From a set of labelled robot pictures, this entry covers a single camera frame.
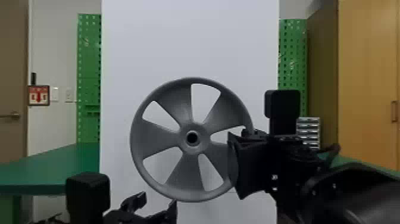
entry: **wall outlet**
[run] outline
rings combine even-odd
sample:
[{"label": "wall outlet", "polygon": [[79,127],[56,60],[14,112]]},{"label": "wall outlet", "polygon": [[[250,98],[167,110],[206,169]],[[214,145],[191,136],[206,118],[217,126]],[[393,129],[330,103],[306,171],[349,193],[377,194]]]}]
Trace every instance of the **wall outlet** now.
[{"label": "wall outlet", "polygon": [[52,102],[58,102],[60,95],[58,93],[58,87],[52,87],[50,89],[50,99]]},{"label": "wall outlet", "polygon": [[66,102],[74,102],[74,91],[72,91],[72,88],[67,88],[65,90],[65,101]]}]

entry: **gray wheel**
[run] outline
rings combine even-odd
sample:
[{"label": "gray wheel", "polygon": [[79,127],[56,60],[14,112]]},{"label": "gray wheel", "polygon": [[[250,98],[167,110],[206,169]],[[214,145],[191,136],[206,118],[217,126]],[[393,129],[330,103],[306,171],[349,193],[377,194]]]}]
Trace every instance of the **gray wheel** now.
[{"label": "gray wheel", "polygon": [[[211,86],[220,91],[203,123],[193,121],[193,84]],[[179,124],[177,132],[143,119],[144,111],[153,101]],[[160,194],[184,202],[211,200],[227,192],[232,183],[228,178],[227,144],[213,142],[210,137],[213,133],[237,126],[253,130],[242,101],[223,85],[197,77],[168,82],[154,90],[135,114],[130,131],[132,158],[143,179]],[[166,183],[159,183],[145,169],[143,161],[172,147],[179,147],[182,157]],[[223,179],[223,184],[212,191],[204,190],[198,163],[200,154],[207,156]]]}]

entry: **red sign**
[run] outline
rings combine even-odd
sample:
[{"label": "red sign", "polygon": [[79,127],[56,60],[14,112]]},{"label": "red sign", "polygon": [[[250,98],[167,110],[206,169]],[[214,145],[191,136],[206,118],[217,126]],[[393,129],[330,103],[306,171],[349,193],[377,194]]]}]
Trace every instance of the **red sign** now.
[{"label": "red sign", "polygon": [[29,106],[49,106],[50,86],[28,86]]}]

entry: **wooden cabinet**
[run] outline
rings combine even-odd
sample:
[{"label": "wooden cabinet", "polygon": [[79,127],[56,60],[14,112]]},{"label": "wooden cabinet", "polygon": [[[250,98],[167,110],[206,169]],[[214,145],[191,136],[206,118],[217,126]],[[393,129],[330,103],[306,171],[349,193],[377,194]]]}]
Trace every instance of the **wooden cabinet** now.
[{"label": "wooden cabinet", "polygon": [[309,111],[322,143],[399,169],[397,0],[341,0],[308,20]]}]

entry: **door handle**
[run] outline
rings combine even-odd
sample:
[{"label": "door handle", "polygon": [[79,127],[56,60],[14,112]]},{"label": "door handle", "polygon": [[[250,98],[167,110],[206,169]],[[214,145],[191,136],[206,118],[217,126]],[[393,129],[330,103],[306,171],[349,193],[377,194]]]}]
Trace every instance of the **door handle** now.
[{"label": "door handle", "polygon": [[10,114],[0,114],[0,118],[11,118],[14,120],[18,120],[21,117],[21,114],[19,114],[16,111],[11,112]]},{"label": "door handle", "polygon": [[398,101],[392,101],[391,105],[391,110],[392,110],[392,123],[397,123],[399,122],[399,115],[398,115]]}]

